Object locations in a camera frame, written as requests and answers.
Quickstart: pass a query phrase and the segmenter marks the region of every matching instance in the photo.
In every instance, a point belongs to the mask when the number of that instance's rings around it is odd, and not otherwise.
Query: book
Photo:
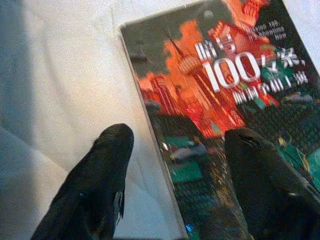
[[[199,1],[121,27],[191,240],[250,239],[224,150],[247,127],[320,188],[320,77],[281,0]]]

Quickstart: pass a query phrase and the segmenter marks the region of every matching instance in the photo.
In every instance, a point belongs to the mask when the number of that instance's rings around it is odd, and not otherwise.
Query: white fabric
[[[192,0],[0,0],[0,239],[26,240],[106,127],[135,135],[118,237],[182,235],[118,26]],[[320,69],[320,0],[285,0]]]

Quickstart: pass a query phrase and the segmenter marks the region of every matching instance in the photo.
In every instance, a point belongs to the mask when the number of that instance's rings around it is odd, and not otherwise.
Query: oriental pearl tower
[[[212,107],[218,114],[218,121],[215,122],[222,132],[229,129],[242,127],[245,125],[238,112],[230,106],[228,101],[222,97],[227,96],[225,89],[221,89],[219,94],[214,94],[213,87],[209,78],[203,72],[203,66],[201,61],[191,54],[185,54],[166,33],[170,41],[172,42],[176,52],[178,53],[178,65],[180,72],[185,76],[192,76],[205,97],[208,99]]]

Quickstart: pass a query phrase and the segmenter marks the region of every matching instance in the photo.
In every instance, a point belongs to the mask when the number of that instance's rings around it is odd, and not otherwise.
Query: glossy book cover
[[[121,34],[190,239],[252,237],[230,129],[256,131],[320,188],[320,78],[281,0],[199,1]]]

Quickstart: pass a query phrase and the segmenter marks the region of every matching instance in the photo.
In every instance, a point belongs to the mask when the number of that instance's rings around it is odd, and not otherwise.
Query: book cover
[[[190,239],[251,238],[230,129],[256,131],[320,187],[320,78],[281,0],[199,1],[121,34]]]

